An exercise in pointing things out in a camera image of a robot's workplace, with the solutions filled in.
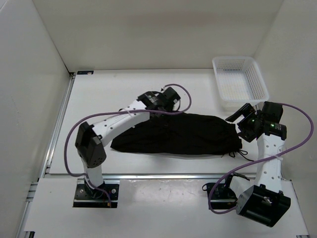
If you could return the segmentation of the black trousers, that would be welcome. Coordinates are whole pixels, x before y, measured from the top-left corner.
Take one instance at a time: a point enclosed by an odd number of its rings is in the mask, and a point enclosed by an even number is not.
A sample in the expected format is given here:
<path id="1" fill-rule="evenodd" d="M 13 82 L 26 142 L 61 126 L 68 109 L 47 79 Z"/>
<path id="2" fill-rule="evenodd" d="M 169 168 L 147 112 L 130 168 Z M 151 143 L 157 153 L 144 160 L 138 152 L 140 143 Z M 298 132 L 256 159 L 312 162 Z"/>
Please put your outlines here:
<path id="1" fill-rule="evenodd" d="M 243 158 L 236 126 L 216 116 L 182 113 L 161 116 L 128 129 L 112 140 L 111 149 L 123 153 L 220 155 Z"/>

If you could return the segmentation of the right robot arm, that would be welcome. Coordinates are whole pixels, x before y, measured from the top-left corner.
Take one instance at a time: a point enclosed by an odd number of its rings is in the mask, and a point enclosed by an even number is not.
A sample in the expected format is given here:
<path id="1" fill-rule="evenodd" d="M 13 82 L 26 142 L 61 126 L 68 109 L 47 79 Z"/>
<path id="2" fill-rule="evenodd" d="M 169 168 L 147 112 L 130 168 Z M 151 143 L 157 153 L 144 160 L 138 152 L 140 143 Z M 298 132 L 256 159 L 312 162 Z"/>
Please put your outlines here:
<path id="1" fill-rule="evenodd" d="M 255 110 L 246 103 L 235 114 L 227 118 L 237 124 L 239 136 L 251 142 L 257 141 L 258 164 L 255 179 L 232 173 L 222 186 L 228 198 L 236 197 L 236 213 L 272 228 L 287 212 L 291 199 L 284 195 L 281 182 L 282 152 L 287 138 L 287 127 L 280 123 L 282 105 L 265 102 L 261 110 Z"/>

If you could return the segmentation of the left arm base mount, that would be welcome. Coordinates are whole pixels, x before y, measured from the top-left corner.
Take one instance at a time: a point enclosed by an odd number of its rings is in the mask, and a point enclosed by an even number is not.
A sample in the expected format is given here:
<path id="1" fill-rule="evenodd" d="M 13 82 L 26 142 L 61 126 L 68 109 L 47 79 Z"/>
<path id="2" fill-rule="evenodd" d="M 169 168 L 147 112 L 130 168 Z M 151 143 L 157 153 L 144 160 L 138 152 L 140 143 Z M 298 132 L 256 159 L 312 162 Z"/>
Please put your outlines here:
<path id="1" fill-rule="evenodd" d="M 76 185 L 73 199 L 75 208 L 117 208 L 119 197 L 119 183 L 105 183 L 101 189 L 105 190 L 107 195 L 99 190 L 91 190 L 85 181 L 80 181 Z"/>

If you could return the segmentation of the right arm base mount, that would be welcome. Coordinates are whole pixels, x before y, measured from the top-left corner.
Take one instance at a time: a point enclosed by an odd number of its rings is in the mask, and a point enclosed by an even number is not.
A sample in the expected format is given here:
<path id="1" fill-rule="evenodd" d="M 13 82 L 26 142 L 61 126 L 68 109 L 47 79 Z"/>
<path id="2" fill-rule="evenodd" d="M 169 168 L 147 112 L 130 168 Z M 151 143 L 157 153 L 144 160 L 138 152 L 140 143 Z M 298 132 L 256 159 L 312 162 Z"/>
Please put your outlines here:
<path id="1" fill-rule="evenodd" d="M 230 174 L 224 182 L 217 185 L 215 191 L 211 196 L 211 207 L 214 210 L 228 210 L 236 206 L 237 197 L 235 193 L 229 188 L 230 183 L 234 177 L 239 177 L 250 181 L 248 177 L 239 173 Z"/>

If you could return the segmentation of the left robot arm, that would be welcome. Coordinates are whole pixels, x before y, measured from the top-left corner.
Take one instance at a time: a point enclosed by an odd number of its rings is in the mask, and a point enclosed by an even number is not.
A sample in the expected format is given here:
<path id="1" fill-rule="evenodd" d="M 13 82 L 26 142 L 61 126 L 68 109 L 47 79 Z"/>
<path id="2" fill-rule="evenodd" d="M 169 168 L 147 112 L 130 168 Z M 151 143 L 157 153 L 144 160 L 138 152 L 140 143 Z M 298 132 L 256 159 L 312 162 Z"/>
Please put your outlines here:
<path id="1" fill-rule="evenodd" d="M 159 93 L 148 91 L 122 109 L 123 114 L 108 117 L 92 125 L 87 122 L 80 124 L 75 147 L 84 167 L 85 191 L 93 199 L 104 195 L 105 182 L 102 176 L 102 163 L 106 160 L 104 147 L 133 126 L 159 116 L 151 113 L 151 110 L 170 113 L 178 101 L 180 96 L 171 87 Z"/>

